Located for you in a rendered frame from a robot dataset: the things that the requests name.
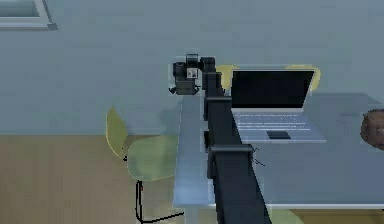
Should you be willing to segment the grey glass table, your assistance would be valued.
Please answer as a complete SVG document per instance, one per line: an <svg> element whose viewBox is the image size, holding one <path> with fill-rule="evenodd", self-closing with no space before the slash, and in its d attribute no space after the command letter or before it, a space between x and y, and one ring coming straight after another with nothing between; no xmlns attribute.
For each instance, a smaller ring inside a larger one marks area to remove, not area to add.
<svg viewBox="0 0 384 224"><path fill-rule="evenodd" d="M203 100L182 99L173 206L185 224L214 206L202 131ZM384 151L360 138L363 114L384 105L364 93L317 93L305 113L324 143L259 144L255 166L267 205L276 209L384 209Z"/></svg>

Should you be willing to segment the yellow chair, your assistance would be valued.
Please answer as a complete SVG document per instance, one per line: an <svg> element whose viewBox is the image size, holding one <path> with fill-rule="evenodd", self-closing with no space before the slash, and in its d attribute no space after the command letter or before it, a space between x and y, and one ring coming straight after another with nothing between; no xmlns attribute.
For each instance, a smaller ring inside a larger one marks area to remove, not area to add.
<svg viewBox="0 0 384 224"><path fill-rule="evenodd" d="M225 91L231 88L232 72L237 69L235 65L218 65L216 71L221 73L221 86Z"/></svg>
<svg viewBox="0 0 384 224"><path fill-rule="evenodd" d="M299 70L313 70L314 71L314 77L312 79L312 83L310 86L310 92L315 91L320 83L320 78L321 78L321 70L313 65L304 65L304 64L293 64L293 65L288 65L285 67L285 69L299 69Z"/></svg>

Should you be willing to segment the grey window frame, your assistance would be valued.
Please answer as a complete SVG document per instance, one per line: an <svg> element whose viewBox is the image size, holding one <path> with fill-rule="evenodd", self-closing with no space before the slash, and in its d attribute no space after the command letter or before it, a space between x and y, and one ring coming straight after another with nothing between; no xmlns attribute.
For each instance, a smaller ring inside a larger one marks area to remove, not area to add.
<svg viewBox="0 0 384 224"><path fill-rule="evenodd" d="M55 30L47 0L0 0L0 30Z"/></svg>

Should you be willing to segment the yellow-green chair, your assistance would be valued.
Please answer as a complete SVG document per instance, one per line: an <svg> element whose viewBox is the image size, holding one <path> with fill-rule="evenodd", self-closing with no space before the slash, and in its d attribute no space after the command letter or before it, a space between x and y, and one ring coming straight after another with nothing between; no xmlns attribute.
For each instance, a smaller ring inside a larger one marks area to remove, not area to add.
<svg viewBox="0 0 384 224"><path fill-rule="evenodd" d="M135 184L135 216L140 224L172 224L170 219L183 216L183 212L159 218L146 219L143 215L143 182L159 181L175 176L178 147L177 135L155 135L134 138L127 145L127 127L116 111L109 108L105 118L105 137L111 151L126 162Z"/></svg>

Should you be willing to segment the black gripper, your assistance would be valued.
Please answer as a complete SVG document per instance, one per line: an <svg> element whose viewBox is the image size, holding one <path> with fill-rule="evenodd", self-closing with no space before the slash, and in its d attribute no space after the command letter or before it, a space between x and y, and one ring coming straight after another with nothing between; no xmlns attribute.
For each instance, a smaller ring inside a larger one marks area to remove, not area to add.
<svg viewBox="0 0 384 224"><path fill-rule="evenodd" d="M169 87L171 94L176 95L195 95L199 91L199 86L195 83L198 78L198 68L194 65L188 66L186 62L176 62L172 68L174 86Z"/></svg>

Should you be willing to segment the grey open laptop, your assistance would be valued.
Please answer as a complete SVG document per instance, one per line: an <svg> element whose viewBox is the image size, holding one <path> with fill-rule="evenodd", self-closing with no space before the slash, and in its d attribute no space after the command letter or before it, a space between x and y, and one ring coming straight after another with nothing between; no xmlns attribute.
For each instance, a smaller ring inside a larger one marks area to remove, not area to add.
<svg viewBox="0 0 384 224"><path fill-rule="evenodd" d="M256 69L232 72L232 113L244 143L324 143L304 114L315 72Z"/></svg>

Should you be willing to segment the brown round object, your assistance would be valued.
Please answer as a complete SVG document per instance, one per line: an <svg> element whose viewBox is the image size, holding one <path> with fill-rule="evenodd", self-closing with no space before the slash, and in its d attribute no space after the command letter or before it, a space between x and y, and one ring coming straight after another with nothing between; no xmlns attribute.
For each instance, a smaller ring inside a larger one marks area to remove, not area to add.
<svg viewBox="0 0 384 224"><path fill-rule="evenodd" d="M372 109L363 115L360 136L367 144L384 151L384 109Z"/></svg>

